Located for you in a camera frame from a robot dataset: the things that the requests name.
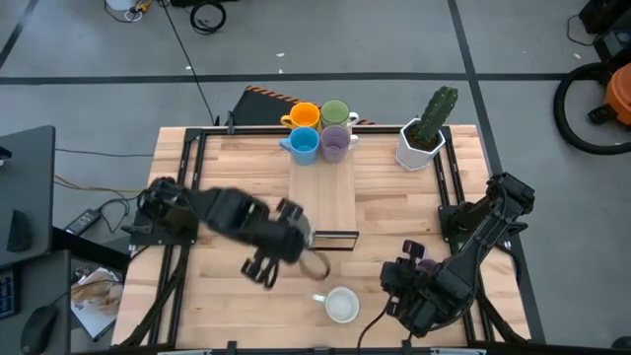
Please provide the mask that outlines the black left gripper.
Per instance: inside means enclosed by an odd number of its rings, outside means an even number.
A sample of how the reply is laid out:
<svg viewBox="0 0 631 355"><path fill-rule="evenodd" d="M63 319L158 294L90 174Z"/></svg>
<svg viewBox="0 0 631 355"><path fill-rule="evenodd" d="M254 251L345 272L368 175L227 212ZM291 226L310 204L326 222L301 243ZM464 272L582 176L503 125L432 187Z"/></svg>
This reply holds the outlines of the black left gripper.
<svg viewBox="0 0 631 355"><path fill-rule="evenodd" d="M245 261L241 273L265 290L274 287L281 261L307 268L305 257L309 251L304 249L311 248L315 239L315 229L310 223L300 222L304 220L304 209L300 205L282 198L276 211L280 216L272 220L268 205L251 199L237 231L240 242L256 247L253 258Z"/></svg>

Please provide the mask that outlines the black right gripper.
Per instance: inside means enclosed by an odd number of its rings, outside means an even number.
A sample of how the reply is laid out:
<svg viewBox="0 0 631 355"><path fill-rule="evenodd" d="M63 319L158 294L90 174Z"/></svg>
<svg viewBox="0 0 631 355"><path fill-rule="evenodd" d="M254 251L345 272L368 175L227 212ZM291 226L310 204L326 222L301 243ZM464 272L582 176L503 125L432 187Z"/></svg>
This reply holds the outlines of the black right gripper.
<svg viewBox="0 0 631 355"><path fill-rule="evenodd" d="M438 307L430 302L430 281L439 264L430 273L416 269L425 250L423 245L405 240L402 252L406 257L386 261L380 275L381 286L390 296L386 313L415 337L425 337L438 319Z"/></svg>

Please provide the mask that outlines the light blue mug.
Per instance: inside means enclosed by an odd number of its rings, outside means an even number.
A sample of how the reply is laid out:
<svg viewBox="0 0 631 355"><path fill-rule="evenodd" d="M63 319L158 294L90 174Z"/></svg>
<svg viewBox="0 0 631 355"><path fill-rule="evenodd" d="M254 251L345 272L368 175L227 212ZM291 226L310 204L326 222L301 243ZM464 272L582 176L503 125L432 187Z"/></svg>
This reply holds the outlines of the light blue mug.
<svg viewBox="0 0 631 355"><path fill-rule="evenodd" d="M294 164L308 166L316 162L319 134L313 128L299 127L288 138L281 139L279 146L290 153Z"/></svg>

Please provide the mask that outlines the purple mug white handle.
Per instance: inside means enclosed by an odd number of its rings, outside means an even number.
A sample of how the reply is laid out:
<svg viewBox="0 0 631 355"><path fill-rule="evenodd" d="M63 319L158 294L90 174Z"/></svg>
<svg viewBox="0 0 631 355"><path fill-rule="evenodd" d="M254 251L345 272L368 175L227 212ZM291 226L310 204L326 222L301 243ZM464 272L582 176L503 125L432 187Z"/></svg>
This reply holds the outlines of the purple mug white handle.
<svg viewBox="0 0 631 355"><path fill-rule="evenodd" d="M341 162L348 151L352 150L359 141L357 135L339 125L327 126L320 134L323 157L330 163Z"/></svg>

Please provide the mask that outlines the orange mug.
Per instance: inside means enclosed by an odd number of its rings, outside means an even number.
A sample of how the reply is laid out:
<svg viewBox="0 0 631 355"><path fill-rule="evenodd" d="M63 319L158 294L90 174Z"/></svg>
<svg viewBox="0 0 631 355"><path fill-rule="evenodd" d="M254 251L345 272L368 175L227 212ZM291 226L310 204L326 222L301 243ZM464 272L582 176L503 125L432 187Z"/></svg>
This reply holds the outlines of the orange mug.
<svg viewBox="0 0 631 355"><path fill-rule="evenodd" d="M319 125L320 111L312 103L298 103L290 112L280 118L280 123L290 129L309 127L317 129Z"/></svg>

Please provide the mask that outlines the green mug white handle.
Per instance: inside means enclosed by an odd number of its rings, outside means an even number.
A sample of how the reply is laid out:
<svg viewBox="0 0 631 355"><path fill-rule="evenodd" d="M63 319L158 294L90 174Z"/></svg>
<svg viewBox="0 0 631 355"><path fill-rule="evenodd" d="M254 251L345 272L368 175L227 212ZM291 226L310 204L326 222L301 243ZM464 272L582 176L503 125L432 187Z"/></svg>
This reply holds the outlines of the green mug white handle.
<svg viewBox="0 0 631 355"><path fill-rule="evenodd" d="M341 100L329 100L320 107L321 128L331 125L348 128L358 122L359 114L351 111L350 107Z"/></svg>

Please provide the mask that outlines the black hazard-striped mat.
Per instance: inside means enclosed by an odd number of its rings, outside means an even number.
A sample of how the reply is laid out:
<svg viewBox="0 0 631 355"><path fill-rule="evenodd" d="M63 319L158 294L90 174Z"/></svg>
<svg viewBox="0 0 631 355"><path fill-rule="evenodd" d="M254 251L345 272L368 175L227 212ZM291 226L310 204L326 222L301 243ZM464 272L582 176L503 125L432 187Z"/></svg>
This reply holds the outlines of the black hazard-striped mat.
<svg viewBox="0 0 631 355"><path fill-rule="evenodd" d="M232 110L226 116L226 125L255 126L279 125L283 115L303 100L273 92L263 87L247 86Z"/></svg>

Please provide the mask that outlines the crumpled brown paper bag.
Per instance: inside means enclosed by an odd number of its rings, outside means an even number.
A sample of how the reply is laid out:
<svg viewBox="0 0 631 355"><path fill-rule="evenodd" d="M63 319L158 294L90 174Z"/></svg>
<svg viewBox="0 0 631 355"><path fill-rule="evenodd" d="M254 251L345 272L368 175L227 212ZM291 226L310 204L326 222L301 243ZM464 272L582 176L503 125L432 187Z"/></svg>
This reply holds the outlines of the crumpled brown paper bag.
<svg viewBox="0 0 631 355"><path fill-rule="evenodd" d="M87 309L103 316L118 312L123 286L112 272L99 268L72 287L71 303L79 311Z"/></svg>

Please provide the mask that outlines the black power adapter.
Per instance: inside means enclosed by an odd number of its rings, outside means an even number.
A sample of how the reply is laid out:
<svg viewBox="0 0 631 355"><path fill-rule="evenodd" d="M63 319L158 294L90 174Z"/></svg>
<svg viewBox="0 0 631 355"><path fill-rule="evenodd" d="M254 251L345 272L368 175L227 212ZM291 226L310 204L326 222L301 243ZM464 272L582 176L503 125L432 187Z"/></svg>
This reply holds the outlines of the black power adapter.
<svg viewBox="0 0 631 355"><path fill-rule="evenodd" d="M80 237L102 218L99 209L86 209L82 214L70 222L64 231L73 236Z"/></svg>

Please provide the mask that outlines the white papers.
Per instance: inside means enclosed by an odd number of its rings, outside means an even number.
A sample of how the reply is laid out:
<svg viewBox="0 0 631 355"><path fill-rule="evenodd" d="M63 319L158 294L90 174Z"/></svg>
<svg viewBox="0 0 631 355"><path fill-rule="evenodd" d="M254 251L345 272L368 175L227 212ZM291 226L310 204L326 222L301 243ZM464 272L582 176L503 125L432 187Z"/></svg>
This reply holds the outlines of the white papers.
<svg viewBox="0 0 631 355"><path fill-rule="evenodd" d="M71 310L93 340L101 338L114 324L119 300L112 297L73 298Z"/></svg>

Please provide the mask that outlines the black computer mouse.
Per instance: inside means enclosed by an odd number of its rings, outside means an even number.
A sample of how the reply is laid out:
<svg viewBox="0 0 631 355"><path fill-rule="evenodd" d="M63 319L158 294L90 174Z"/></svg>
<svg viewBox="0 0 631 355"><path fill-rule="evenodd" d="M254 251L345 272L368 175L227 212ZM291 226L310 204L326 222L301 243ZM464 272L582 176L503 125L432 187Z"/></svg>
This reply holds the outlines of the black computer mouse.
<svg viewBox="0 0 631 355"><path fill-rule="evenodd" d="M23 355L42 355L48 346L58 310L53 305L35 309L26 321L20 337Z"/></svg>

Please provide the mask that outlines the black rounded desk device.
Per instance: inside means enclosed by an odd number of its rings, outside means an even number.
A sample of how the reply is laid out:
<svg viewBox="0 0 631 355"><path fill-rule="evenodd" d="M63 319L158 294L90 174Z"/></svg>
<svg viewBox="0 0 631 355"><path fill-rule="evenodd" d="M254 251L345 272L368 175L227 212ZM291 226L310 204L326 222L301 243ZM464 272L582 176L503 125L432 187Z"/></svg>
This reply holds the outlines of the black rounded desk device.
<svg viewBox="0 0 631 355"><path fill-rule="evenodd" d="M27 215L19 210L13 210L6 250L23 252L33 245L33 234Z"/></svg>

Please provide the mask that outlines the orange vacuum cleaner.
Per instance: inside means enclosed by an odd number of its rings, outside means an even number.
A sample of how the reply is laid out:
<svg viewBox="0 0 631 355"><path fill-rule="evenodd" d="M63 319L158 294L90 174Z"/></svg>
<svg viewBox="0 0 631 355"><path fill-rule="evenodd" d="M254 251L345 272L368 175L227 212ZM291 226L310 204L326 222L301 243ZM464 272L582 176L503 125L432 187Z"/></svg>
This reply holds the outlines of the orange vacuum cleaner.
<svg viewBox="0 0 631 355"><path fill-rule="evenodd" d="M604 104L593 109L588 118L594 124L616 119L631 129L631 62L612 74L606 86Z"/></svg>

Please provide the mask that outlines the dark keyboard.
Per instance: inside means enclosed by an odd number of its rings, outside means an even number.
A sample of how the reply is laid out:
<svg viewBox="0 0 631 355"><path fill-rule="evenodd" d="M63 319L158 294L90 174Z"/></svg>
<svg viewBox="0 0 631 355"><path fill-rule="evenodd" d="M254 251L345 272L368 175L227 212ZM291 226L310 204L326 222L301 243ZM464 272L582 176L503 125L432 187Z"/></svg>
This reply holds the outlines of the dark keyboard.
<svg viewBox="0 0 631 355"><path fill-rule="evenodd" d="M20 279L13 267L0 269L0 320L13 317L20 308Z"/></svg>

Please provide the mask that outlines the black equipment case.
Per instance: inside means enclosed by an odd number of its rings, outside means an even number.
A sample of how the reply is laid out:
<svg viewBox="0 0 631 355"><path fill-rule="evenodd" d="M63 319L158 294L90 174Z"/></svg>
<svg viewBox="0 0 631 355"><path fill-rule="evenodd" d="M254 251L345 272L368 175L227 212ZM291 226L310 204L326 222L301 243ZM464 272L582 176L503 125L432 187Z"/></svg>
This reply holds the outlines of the black equipment case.
<svg viewBox="0 0 631 355"><path fill-rule="evenodd" d="M589 0L579 13L602 62L631 62L631 0Z"/></svg>

